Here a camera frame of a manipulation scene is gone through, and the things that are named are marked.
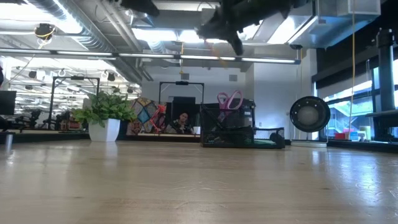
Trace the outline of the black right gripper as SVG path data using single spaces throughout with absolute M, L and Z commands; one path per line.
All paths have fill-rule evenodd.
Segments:
M 221 9 L 216 9 L 207 22 L 196 28 L 196 33 L 203 39 L 229 39 L 229 44 L 236 55 L 244 53 L 241 39 L 225 19 Z

